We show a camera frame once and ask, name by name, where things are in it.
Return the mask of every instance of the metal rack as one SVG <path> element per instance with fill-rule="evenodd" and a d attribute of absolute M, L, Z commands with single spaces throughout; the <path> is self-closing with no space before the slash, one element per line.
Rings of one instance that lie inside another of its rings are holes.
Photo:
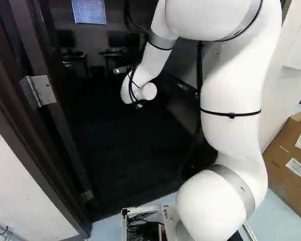
<path fill-rule="evenodd" d="M 27 241 L 16 234 L 10 227 L 0 223 L 0 241 Z"/>

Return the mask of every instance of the door frame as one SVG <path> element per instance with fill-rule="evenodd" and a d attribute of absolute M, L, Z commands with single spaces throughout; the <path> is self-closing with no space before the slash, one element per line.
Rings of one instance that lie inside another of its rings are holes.
<path fill-rule="evenodd" d="M 20 63 L 0 17 L 0 134 L 81 239 L 88 238 L 92 222 L 81 193 L 60 161 L 43 120 L 28 105 L 19 85 L 22 78 Z"/>

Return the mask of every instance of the metal bracket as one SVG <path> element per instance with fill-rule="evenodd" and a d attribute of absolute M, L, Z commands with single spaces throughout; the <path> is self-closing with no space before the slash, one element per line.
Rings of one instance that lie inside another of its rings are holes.
<path fill-rule="evenodd" d="M 20 85 L 33 109 L 57 102 L 47 75 L 26 76 Z"/>

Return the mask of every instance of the desk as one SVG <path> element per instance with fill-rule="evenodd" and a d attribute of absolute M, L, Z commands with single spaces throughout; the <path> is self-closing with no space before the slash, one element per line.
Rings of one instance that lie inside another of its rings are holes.
<path fill-rule="evenodd" d="M 72 68 L 76 73 L 77 78 L 88 78 L 88 60 L 87 54 L 74 53 L 63 55 L 63 64 L 66 68 Z"/>

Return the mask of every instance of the cardboard box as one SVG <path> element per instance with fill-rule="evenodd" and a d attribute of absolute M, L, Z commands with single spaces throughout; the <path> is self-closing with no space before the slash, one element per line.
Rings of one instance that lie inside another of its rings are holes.
<path fill-rule="evenodd" d="M 301 216 L 301 112 L 287 120 L 263 157 L 270 188 Z"/>

